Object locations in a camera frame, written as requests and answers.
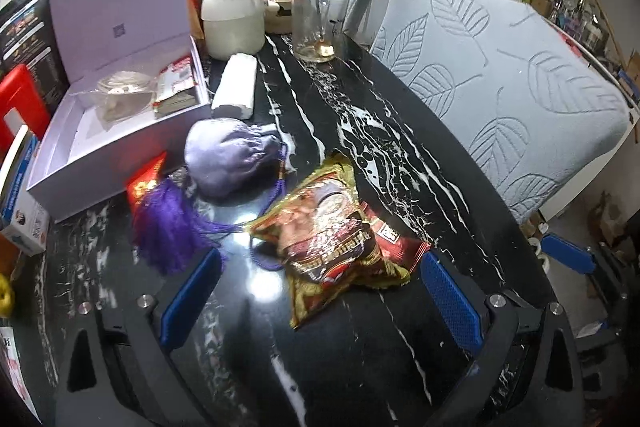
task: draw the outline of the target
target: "red packet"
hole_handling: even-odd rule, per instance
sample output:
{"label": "red packet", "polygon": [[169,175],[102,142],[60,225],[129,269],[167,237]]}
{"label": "red packet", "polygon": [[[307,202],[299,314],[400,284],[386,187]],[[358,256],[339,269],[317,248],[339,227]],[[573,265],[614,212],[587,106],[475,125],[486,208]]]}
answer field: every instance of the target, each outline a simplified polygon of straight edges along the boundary
{"label": "red packet", "polygon": [[369,219],[371,230],[376,234],[376,242],[382,250],[382,257],[413,272],[422,254],[429,250],[431,245],[412,237],[402,237],[382,221],[368,203],[363,202],[360,207]]}
{"label": "red packet", "polygon": [[166,151],[160,153],[150,162],[141,167],[127,183],[127,200],[131,213],[134,214],[143,196],[158,185],[160,169],[164,165]]}

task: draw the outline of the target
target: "pink box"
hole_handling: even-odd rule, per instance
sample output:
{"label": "pink box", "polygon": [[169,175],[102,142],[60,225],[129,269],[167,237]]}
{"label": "pink box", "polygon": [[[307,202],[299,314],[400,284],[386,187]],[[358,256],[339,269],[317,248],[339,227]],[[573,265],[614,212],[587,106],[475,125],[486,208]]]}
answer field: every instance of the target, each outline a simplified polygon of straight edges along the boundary
{"label": "pink box", "polygon": [[[210,118],[209,94],[187,14],[187,0],[50,0],[53,27],[71,84],[42,140],[28,191],[55,221],[126,188],[127,179],[168,151],[183,161],[191,125]],[[198,104],[164,118],[147,110],[104,130],[76,92],[119,70],[157,75],[191,54]]]}

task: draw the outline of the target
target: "lavender satin pouch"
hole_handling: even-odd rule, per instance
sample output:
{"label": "lavender satin pouch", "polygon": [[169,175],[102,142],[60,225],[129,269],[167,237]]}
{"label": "lavender satin pouch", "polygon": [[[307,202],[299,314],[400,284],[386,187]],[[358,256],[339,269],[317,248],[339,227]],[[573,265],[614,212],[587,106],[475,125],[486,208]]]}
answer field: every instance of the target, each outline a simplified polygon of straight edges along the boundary
{"label": "lavender satin pouch", "polygon": [[247,125],[233,118],[197,121],[184,145],[191,178],[209,198],[223,198],[275,161],[280,141],[274,125]]}

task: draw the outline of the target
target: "white ceramic jar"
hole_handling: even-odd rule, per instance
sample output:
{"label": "white ceramic jar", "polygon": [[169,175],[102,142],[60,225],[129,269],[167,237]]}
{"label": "white ceramic jar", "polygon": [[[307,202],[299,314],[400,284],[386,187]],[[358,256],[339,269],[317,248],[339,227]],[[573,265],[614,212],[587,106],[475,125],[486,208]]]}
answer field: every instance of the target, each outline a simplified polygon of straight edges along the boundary
{"label": "white ceramic jar", "polygon": [[264,45],[265,0],[202,0],[201,18],[209,55],[228,60],[254,55]]}

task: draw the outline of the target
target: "metal screw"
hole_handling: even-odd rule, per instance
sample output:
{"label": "metal screw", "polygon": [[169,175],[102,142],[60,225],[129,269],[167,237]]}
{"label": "metal screw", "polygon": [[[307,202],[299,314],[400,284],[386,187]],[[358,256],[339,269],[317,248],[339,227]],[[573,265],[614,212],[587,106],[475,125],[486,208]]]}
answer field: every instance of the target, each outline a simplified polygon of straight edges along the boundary
{"label": "metal screw", "polygon": [[145,293],[144,295],[138,297],[138,306],[141,308],[149,308],[149,306],[153,306],[156,300],[153,295],[149,295]]}
{"label": "metal screw", "polygon": [[92,308],[93,306],[91,306],[91,302],[85,301],[78,306],[78,313],[81,315],[86,315],[91,311]]}
{"label": "metal screw", "polygon": [[562,305],[557,302],[549,304],[549,309],[554,315],[562,315],[564,313],[564,308],[562,308]]}
{"label": "metal screw", "polygon": [[500,294],[494,294],[489,297],[489,304],[494,308],[502,308],[505,304],[507,304],[507,299],[505,299]]}

